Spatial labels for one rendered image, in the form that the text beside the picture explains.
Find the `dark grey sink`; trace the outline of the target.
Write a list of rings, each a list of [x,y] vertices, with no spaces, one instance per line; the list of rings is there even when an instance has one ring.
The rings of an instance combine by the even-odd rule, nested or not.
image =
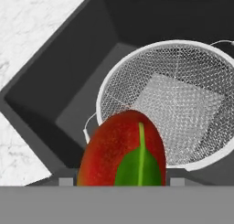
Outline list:
[[[100,86],[132,51],[167,40],[202,42],[234,58],[234,0],[84,0],[0,90],[0,186],[29,186],[80,166],[100,123]],[[187,171],[234,186],[234,152]]]

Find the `white mesh colander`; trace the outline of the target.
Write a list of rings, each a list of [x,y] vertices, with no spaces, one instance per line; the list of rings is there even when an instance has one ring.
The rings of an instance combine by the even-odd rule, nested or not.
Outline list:
[[[234,152],[234,58],[182,39],[138,48],[110,69],[92,116],[103,123],[126,110],[154,123],[168,168],[213,165]]]

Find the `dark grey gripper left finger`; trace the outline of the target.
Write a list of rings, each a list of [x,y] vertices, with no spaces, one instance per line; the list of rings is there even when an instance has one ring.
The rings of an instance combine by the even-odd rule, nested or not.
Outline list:
[[[29,186],[73,187],[76,185],[77,172],[78,170],[75,168],[62,168],[52,174],[50,177],[31,183]]]

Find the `red and green mango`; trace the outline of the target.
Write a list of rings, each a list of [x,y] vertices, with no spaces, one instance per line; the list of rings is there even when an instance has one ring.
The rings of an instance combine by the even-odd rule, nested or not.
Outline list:
[[[78,172],[79,186],[163,186],[165,148],[143,113],[113,115],[91,137]]]

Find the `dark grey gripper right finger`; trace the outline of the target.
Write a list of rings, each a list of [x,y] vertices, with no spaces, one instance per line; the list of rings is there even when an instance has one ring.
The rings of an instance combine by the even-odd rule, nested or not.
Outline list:
[[[168,168],[166,184],[170,187],[204,186],[204,182],[191,176],[185,169]]]

